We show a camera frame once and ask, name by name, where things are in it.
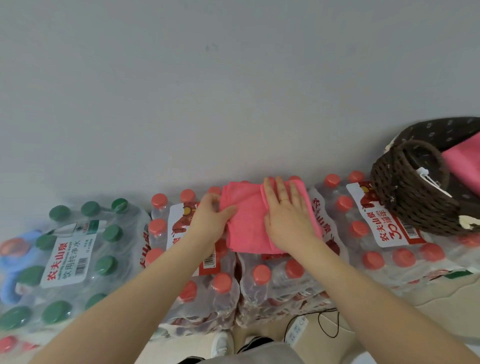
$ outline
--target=power strip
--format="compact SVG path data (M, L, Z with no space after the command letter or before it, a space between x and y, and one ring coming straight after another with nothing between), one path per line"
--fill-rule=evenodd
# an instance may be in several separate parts
M290 329L287 331L287 336L285 337L285 342L289 347L293 348L295 346L307 328L307 325L308 320L305 316L298 316L295 321L293 321L293 325L290 326Z

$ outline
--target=person's right arm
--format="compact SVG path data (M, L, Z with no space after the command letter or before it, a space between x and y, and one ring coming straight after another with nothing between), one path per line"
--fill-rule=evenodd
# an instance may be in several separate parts
M291 198L277 177L278 197L264 181L270 239L326 289L363 346L379 363L478 364L463 343L388 289L344 262L318 239L308 207L290 184Z

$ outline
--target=forearm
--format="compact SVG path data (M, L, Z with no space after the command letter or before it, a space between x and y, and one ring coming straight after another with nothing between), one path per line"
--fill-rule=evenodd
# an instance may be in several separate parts
M185 235L137 277L57 335L32 364L134 363L205 257L206 244Z
M389 290L343 262L318 239L293 254L336 302L378 363L478 363L462 343Z

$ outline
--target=pink fabric in basket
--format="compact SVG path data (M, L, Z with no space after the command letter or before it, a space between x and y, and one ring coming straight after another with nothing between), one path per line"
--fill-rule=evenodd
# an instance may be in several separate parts
M450 171L480 196L480 133L444 151L442 156Z
M303 182L293 180L293 183L307 202L307 205L311 206L307 189ZM220 198L220 210L231 205L238 207L235 216L227 223L227 246L232 251L253 254L284 253L270 241L265 230L264 217L268 212L268 203L263 184L230 182L223 187ZM312 209L309 209L309 214L315 234L321 238L323 231L318 226Z

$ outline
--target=black pants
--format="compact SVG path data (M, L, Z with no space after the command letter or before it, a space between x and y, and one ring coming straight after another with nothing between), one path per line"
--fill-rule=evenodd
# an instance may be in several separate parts
M248 344L242 346L238 354L240 354L241 352L246 352L247 350L258 348L259 346L268 344L269 342L274 342L274 341L271 338L268 338L266 336L256 336ZM183 359L179 364L197 364L202 360L205 360L205 359L199 356L189 356L188 358Z

